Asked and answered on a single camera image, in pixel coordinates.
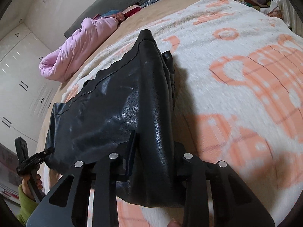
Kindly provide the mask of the green sleeve forearm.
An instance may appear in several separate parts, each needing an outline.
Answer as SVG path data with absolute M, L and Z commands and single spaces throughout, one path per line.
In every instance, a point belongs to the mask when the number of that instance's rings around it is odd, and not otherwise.
M 19 190 L 19 201 L 20 201 L 20 212 L 15 216 L 22 226 L 26 226 L 27 220 L 37 208 L 38 203 L 27 197 L 24 192 L 22 185 L 18 187 Z

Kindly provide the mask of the person's left hand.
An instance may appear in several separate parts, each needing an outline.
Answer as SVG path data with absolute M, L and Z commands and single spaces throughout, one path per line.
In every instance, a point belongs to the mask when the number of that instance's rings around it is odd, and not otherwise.
M 35 186 L 41 190 L 43 188 L 41 176 L 39 174 L 36 174 L 34 178 L 32 178 L 30 175 L 22 176 L 22 191 L 23 193 L 30 198 L 31 200 L 35 201 L 35 196 L 33 195 L 33 182 L 31 181 L 33 179 Z

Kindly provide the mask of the person's right hand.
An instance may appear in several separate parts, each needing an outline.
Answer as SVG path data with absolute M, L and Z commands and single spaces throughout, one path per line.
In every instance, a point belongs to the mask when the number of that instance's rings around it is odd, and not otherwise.
M 168 223 L 167 227 L 182 227 L 182 224 L 179 221 L 177 221 L 176 219 L 172 219 Z

